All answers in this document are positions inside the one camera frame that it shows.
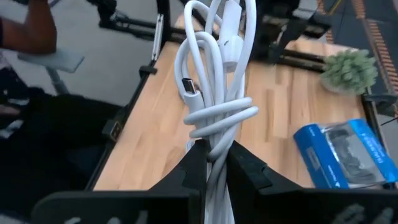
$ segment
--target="black cloth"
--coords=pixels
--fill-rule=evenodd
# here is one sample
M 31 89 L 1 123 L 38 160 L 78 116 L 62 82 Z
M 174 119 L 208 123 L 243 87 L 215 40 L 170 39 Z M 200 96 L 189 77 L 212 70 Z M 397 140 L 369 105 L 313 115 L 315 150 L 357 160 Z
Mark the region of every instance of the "black cloth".
M 29 104 L 30 94 L 28 86 L 18 77 L 0 52 L 0 105 L 24 112 Z M 23 122 L 21 116 L 1 116 L 0 139 L 8 138 L 8 135 L 13 133 L 9 125 L 17 120 Z
M 105 145 L 101 131 L 120 107 L 81 96 L 50 96 L 35 89 L 24 124 L 0 141 L 0 211 L 29 219 L 43 197 L 64 190 L 82 190 L 87 176 L 65 153 Z

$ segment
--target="floor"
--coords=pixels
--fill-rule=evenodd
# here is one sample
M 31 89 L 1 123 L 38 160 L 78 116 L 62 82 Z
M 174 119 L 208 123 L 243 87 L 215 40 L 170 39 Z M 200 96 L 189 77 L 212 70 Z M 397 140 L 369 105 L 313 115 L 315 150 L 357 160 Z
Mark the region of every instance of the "floor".
M 182 5 L 171 0 L 172 23 L 183 12 Z M 155 1 L 118 0 L 118 9 L 133 18 L 155 21 Z M 66 47 L 85 56 L 74 74 L 60 73 L 72 93 L 125 105 L 139 82 L 138 69 L 150 61 L 152 42 L 127 34 L 118 34 L 98 28 L 96 8 L 82 0 L 59 1 L 52 9 L 58 27 L 58 46 Z M 26 8 L 11 0 L 0 1 L 0 16 L 23 21 Z M 6 52 L 18 74 L 31 86 L 41 86 L 48 93 L 55 90 L 42 67 L 19 61 L 16 53 Z M 380 116 L 381 122 L 390 119 Z M 398 163 L 398 124 L 383 126 L 391 156 Z M 6 222 L 0 216 L 0 223 Z
M 25 224 L 23 222 L 20 222 L 18 220 L 13 219 L 13 218 L 9 218 L 9 217 L 4 216 L 4 215 L 0 215 L 0 223 L 2 223 L 2 224 Z

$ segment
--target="usb connector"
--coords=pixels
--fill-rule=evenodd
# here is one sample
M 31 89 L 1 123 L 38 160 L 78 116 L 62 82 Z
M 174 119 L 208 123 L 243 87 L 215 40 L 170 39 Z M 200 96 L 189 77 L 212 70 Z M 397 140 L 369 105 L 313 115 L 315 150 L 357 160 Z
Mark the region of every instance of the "usb connector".
M 191 78 L 182 78 L 182 85 L 187 93 L 196 93 L 195 86 Z

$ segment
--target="artificial succulent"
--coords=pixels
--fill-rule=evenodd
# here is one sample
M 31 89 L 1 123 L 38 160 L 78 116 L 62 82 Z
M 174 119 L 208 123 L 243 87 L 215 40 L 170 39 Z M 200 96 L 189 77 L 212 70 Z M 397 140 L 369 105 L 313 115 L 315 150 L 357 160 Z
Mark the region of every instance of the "artificial succulent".
M 375 59 L 367 50 L 345 50 L 325 58 L 325 72 L 321 74 L 325 86 L 342 93 L 360 95 L 375 84 Z

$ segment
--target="chair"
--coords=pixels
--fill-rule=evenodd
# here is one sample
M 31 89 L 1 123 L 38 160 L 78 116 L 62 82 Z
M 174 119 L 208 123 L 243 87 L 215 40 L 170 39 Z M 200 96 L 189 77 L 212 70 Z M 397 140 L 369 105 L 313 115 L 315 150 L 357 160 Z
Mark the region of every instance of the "chair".
M 69 91 L 62 79 L 60 78 L 58 70 L 68 73 L 75 73 L 77 68 L 84 60 L 84 56 L 78 55 L 62 48 L 57 48 L 57 51 L 54 54 L 49 55 L 31 55 L 19 53 L 18 59 L 36 65 L 44 66 L 48 75 L 51 78 L 51 82 L 55 88 L 55 91 L 58 95 L 61 95 L 69 94 Z

